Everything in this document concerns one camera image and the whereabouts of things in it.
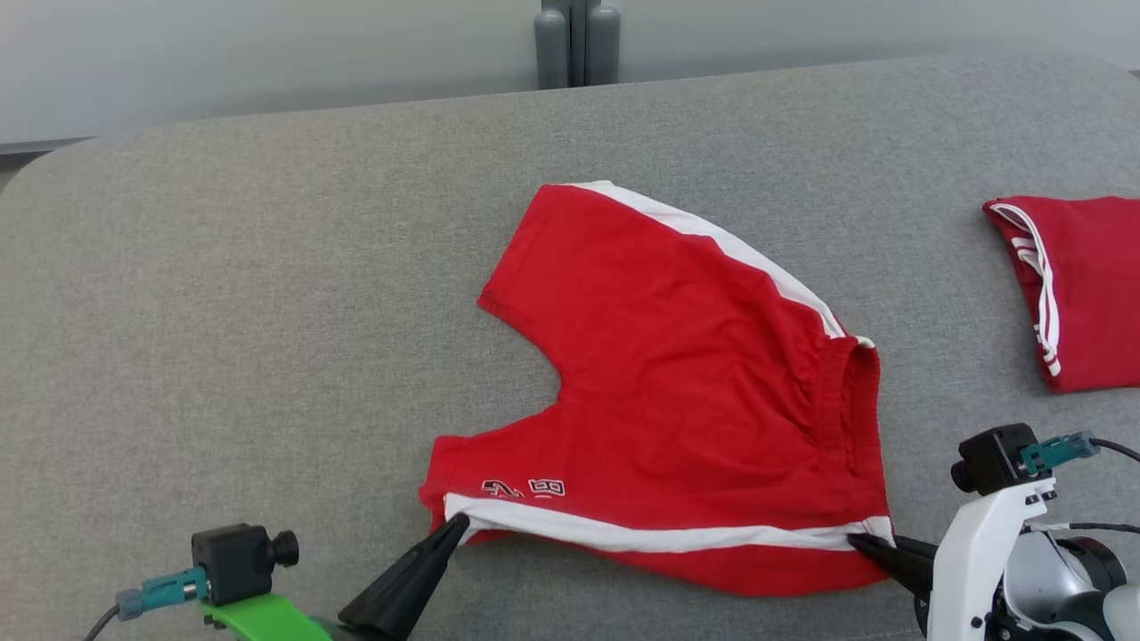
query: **black cable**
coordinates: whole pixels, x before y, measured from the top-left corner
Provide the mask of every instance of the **black cable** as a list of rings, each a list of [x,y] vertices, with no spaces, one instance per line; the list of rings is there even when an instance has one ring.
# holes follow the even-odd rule
[[[119,615],[119,606],[115,605],[109,610],[107,610],[106,614],[99,617],[99,620],[97,620],[95,625],[91,626],[91,632],[87,633],[87,636],[83,638],[83,641],[95,641],[95,638],[98,636],[99,633],[103,632],[103,628],[107,627],[107,624],[111,623],[111,619],[115,618],[117,615]]]
[[[1093,446],[1097,446],[1097,447],[1104,447],[1106,449],[1112,449],[1113,452],[1118,452],[1118,453],[1127,456],[1129,459],[1132,459],[1137,463],[1140,463],[1140,453],[1138,453],[1135,449],[1130,449],[1127,447],[1124,447],[1123,445],[1121,445],[1118,443],[1113,443],[1110,440],[1105,440],[1102,438],[1090,438],[1089,439],[1089,445],[1093,445]]]
[[[1124,524],[1068,524],[1069,529],[1112,529],[1116,532],[1129,532],[1140,534],[1140,527]]]

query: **folded red garment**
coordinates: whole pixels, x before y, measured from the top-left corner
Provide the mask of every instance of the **folded red garment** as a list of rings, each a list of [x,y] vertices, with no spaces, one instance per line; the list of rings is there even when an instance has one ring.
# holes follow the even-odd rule
[[[1049,388],[1140,386],[1140,200],[1012,196],[983,210],[1008,242]]]

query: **red fabric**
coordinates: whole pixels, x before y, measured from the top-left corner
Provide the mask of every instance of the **red fabric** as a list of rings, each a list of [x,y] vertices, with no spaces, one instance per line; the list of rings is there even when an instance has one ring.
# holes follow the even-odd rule
[[[433,527],[447,493],[637,529],[800,529],[888,513],[876,350],[829,338],[815,310],[711,238],[545,186],[479,305],[538,346],[562,386],[539,414],[437,440],[421,488]],[[484,489],[491,479],[503,488]],[[562,481],[563,495],[529,492],[532,479]],[[854,551],[603,553],[749,595],[883,578]]]
[[[1009,205],[1033,226],[1015,222],[1018,217]],[[990,201],[984,211],[1005,237],[1039,333],[1039,364],[1049,389],[1140,386],[1140,341],[1132,338],[1140,327],[1140,201],[1013,196]],[[1036,253],[1018,253],[1016,245],[1025,245],[1026,238],[1034,240]],[[1051,273],[1048,286],[1039,273],[1042,262]],[[1054,310],[1042,306],[1047,294]],[[1050,327],[1056,340],[1043,341],[1041,334]]]

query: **white trim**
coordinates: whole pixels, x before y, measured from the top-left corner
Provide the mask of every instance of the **white trim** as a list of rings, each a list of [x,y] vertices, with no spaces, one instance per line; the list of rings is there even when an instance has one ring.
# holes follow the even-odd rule
[[[785,271],[771,259],[754,250],[748,245],[748,243],[741,241],[723,228],[712,225],[708,220],[689,213],[687,211],[682,211],[677,208],[660,203],[648,196],[643,196],[637,192],[618,187],[609,180],[571,184],[569,186],[602,194],[603,196],[614,200],[667,227],[681,232],[682,234],[708,236],[709,238],[712,238],[725,255],[767,273],[767,275],[772,278],[772,282],[775,283],[776,291],[780,292],[780,295],[814,309],[816,314],[820,315],[820,319],[823,323],[823,331],[829,336],[837,339],[847,335],[847,332],[844,331],[842,325],[840,325],[839,320],[836,319],[831,309],[829,309],[828,306],[820,300],[820,297],[815,295],[815,292],[807,289],[804,283],[800,283],[795,276]],[[872,343],[870,339],[863,336],[856,338],[858,338],[861,346],[874,347],[874,343]]]
[[[832,527],[781,529],[773,526],[708,527],[689,529],[634,529],[503,498],[474,498],[448,493],[443,517],[463,512],[471,519],[465,543],[480,530],[496,529],[534,534],[554,541],[585,545],[604,552],[679,553],[742,545],[772,545],[807,550],[854,550],[847,535],[868,533],[893,541],[889,517]]]
[[[1032,238],[1017,237],[1010,243],[1017,250],[1017,257],[1033,267],[1041,276],[1041,297],[1037,299],[1037,324],[1034,330],[1037,332],[1037,342],[1044,351],[1045,367],[1051,376],[1061,373],[1061,362],[1057,350],[1061,340],[1060,311],[1057,307],[1057,297],[1053,294],[1053,270],[1049,265],[1049,254],[1045,252],[1045,242],[1041,237],[1041,232],[1033,224],[1033,219],[1019,206],[1009,203],[994,203],[990,209],[1001,216],[1010,225],[1026,232]]]

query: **teal connector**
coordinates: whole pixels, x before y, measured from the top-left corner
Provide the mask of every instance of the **teal connector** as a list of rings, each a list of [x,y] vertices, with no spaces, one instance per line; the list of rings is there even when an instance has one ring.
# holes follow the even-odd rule
[[[115,594],[115,602],[119,603],[119,620],[130,620],[142,612],[195,599],[205,601],[209,597],[205,569],[194,567],[146,581],[141,590],[124,590]]]
[[[1068,463],[1074,459],[1088,459],[1100,454],[1100,447],[1089,443],[1097,438],[1089,430],[1051,438],[1044,443],[1031,445],[1021,449],[1021,462],[1031,476],[1040,474]]]

